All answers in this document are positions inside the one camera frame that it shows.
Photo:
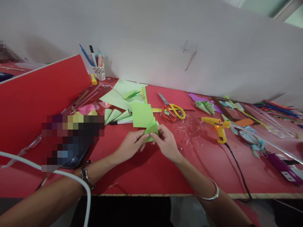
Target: wrist bracelet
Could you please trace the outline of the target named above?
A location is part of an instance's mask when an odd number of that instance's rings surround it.
[[[196,196],[198,196],[199,198],[204,199],[204,200],[214,200],[214,199],[218,198],[218,196],[219,196],[219,187],[218,187],[218,185],[217,185],[212,179],[210,179],[210,180],[211,180],[211,181],[215,184],[215,186],[216,186],[216,189],[217,189],[216,194],[215,194],[213,197],[211,197],[211,198],[203,198],[203,197],[201,197],[200,195],[198,195],[197,193],[195,193]]]
[[[87,160],[86,163],[81,167],[80,173],[81,173],[82,180],[84,180],[85,183],[87,183],[87,185],[90,187],[90,189],[93,190],[95,188],[95,186],[89,182],[89,179],[87,176],[87,167],[90,163],[91,163],[91,161]]]

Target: yellow scissors handle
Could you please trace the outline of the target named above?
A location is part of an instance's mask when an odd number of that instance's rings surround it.
[[[181,107],[179,107],[179,106],[177,106],[177,105],[175,105],[175,104],[170,104],[170,107],[173,109],[173,111],[174,111],[174,113],[178,116],[178,118],[180,118],[180,119],[184,119],[185,118],[185,112],[184,112],[184,110],[181,108]],[[177,108],[177,109],[179,109],[182,113],[183,113],[183,117],[181,117],[178,113],[177,113],[177,111],[176,111],[176,109],[175,109],[175,107]]]

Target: yellow glue gun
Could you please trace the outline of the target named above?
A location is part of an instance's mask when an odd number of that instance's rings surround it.
[[[199,119],[201,119],[205,123],[208,123],[208,124],[211,124],[212,126],[214,126],[214,128],[217,131],[218,136],[219,136],[219,139],[217,140],[218,143],[226,143],[227,142],[224,129],[230,127],[230,124],[231,124],[230,121],[221,122],[220,119],[210,118],[210,117],[202,117],[202,118],[199,118]]]

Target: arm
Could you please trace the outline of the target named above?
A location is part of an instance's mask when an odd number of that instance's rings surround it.
[[[161,138],[155,133],[151,133],[151,136],[159,145],[163,155],[175,163],[196,194],[204,198],[213,197],[216,194],[214,183],[181,155],[174,135],[166,126],[160,125],[158,130]],[[252,224],[238,205],[221,189],[219,197],[212,201],[197,198],[216,226],[251,226]]]
[[[116,165],[130,159],[145,147],[149,137],[144,130],[130,132],[111,155],[88,166],[89,181],[94,185]],[[74,171],[80,177],[80,169]],[[0,226],[50,226],[83,194],[82,185],[69,177],[61,177],[42,187],[0,216]]]

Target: black pants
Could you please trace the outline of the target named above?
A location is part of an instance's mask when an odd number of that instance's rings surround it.
[[[87,197],[76,208],[71,227],[83,226]],[[169,197],[92,196],[89,226],[169,226]]]

